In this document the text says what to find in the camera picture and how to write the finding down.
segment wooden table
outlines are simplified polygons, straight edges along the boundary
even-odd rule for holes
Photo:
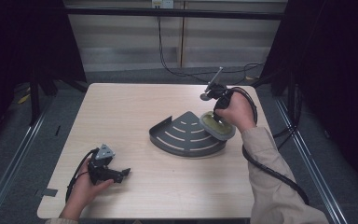
[[[116,152],[110,169],[131,168],[121,184],[104,191],[82,213],[89,218],[177,219],[243,218],[254,203],[247,160],[239,132],[226,147],[206,158],[184,158],[165,152],[149,139],[149,129],[186,111],[212,110],[215,100],[202,101],[206,86],[161,84],[92,84],[77,114],[48,184],[55,197],[45,196],[37,214],[57,217],[66,187],[81,159],[107,144]],[[268,124],[255,89],[258,126]]]

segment sleeve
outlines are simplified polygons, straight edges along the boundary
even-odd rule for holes
[[[278,152],[265,128],[253,128],[241,134],[243,145],[256,161],[295,181],[290,167]],[[323,212],[304,204],[297,192],[256,168],[250,162],[249,180],[255,197],[251,223],[328,223]]]
[[[52,218],[47,220],[46,224],[78,224],[78,222],[65,218]]]

